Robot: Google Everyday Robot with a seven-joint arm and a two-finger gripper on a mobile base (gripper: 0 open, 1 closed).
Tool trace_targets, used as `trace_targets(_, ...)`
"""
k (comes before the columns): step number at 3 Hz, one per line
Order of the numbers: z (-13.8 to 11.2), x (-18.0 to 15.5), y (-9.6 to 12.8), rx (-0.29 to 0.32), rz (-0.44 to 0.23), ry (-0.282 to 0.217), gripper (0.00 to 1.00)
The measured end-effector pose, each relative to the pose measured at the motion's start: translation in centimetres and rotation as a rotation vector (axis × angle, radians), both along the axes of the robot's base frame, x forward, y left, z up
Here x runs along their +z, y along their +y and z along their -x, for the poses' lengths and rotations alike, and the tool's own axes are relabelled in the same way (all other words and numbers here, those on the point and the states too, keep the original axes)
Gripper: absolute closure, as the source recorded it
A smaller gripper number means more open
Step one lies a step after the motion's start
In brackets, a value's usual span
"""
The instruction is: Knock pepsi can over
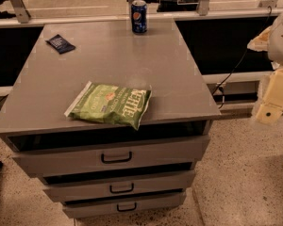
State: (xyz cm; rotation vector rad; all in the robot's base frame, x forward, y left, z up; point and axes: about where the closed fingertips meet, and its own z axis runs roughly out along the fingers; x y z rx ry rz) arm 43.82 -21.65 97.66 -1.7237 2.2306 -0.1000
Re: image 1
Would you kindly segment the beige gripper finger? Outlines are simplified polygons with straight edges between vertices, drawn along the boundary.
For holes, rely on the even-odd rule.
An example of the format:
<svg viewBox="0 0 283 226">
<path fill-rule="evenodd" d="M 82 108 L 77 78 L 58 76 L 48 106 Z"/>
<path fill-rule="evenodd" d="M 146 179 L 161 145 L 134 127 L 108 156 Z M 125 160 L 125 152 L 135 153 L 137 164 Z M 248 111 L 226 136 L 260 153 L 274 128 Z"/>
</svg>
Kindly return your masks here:
<svg viewBox="0 0 283 226">
<path fill-rule="evenodd" d="M 269 76 L 263 91 L 258 100 L 255 120 L 263 124 L 274 124 L 283 114 L 283 67 Z"/>
</svg>

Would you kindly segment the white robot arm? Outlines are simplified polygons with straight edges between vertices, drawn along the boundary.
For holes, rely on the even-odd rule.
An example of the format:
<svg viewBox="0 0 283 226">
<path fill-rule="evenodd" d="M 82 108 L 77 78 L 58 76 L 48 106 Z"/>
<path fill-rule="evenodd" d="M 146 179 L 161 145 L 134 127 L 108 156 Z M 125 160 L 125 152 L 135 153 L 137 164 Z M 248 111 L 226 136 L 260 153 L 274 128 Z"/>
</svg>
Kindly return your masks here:
<svg viewBox="0 0 283 226">
<path fill-rule="evenodd" d="M 283 11 L 273 24 L 247 44 L 253 51 L 266 51 L 275 69 L 260 81 L 258 100 L 252 111 L 255 121 L 274 124 L 283 114 Z"/>
</svg>

